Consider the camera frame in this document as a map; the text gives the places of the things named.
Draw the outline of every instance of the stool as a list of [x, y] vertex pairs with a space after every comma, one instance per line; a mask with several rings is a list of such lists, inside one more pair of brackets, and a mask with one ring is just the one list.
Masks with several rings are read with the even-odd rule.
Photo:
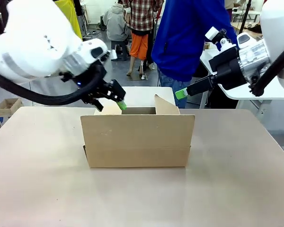
[[122, 47], [122, 54], [117, 54], [117, 59], [114, 59], [113, 61], [119, 61], [120, 59], [123, 59], [123, 61], [127, 61], [127, 52], [126, 52], [126, 45], [124, 41], [111, 41], [112, 43], [112, 50], [115, 50], [115, 46], [119, 45]]

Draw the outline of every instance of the black cable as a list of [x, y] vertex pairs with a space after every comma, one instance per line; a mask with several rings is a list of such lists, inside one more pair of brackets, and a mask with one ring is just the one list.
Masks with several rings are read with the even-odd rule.
[[94, 67], [93, 70], [95, 72], [93, 74], [93, 79], [86, 86], [68, 95], [63, 95], [63, 96], [42, 95], [34, 91], [30, 91], [20, 85], [17, 85], [11, 80], [3, 77], [2, 75], [0, 75], [0, 87], [17, 96], [26, 98], [30, 101], [40, 103], [43, 105], [67, 105], [80, 100], [82, 96], [92, 93], [95, 89], [97, 89], [99, 83], [103, 79], [103, 73], [102, 73], [103, 71], [101, 69], [101, 66], [99, 65], [93, 67]]
[[243, 29], [244, 29], [244, 26], [245, 26], [245, 22], [247, 20], [247, 16], [248, 16], [248, 12], [249, 12], [250, 6], [251, 6], [251, 0], [248, 0], [247, 6], [246, 6], [246, 10], [245, 10], [245, 14], [244, 14], [244, 17], [243, 17], [243, 20], [242, 20], [242, 25], [241, 25], [241, 28], [240, 28], [240, 31], [239, 31], [239, 34], [241, 34], [243, 32]]
[[157, 87], [159, 87], [160, 73], [161, 73], [161, 71], [159, 71], [159, 73], [158, 73], [158, 82], [157, 82]]
[[251, 88], [255, 96], [261, 96], [264, 93], [264, 88], [284, 69], [284, 51], [271, 64], [266, 72], [261, 76], [259, 81]]

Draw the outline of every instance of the cardboard box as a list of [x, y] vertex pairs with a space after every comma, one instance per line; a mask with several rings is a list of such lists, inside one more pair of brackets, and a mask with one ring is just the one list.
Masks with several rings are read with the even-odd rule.
[[0, 117], [11, 117], [22, 106], [22, 101], [19, 98], [4, 99], [0, 103]]
[[155, 95], [155, 107], [105, 106], [82, 116], [90, 167], [183, 167], [187, 165], [194, 115], [180, 115]]

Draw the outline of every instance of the box flap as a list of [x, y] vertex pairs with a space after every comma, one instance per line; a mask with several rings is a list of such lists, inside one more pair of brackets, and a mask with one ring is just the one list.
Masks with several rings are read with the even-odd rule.
[[94, 115], [121, 115], [121, 114], [122, 114], [122, 110], [116, 103], [114, 103], [114, 105], [104, 106], [102, 112], [95, 110], [95, 113], [94, 113]]
[[156, 114], [180, 115], [177, 106], [155, 95]]

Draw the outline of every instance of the beige tabletop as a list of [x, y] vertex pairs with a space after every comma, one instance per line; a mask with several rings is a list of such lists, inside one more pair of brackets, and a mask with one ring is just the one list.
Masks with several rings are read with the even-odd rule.
[[89, 169], [93, 112], [21, 107], [0, 129], [0, 227], [284, 227], [284, 152], [250, 112], [183, 110], [186, 169]]

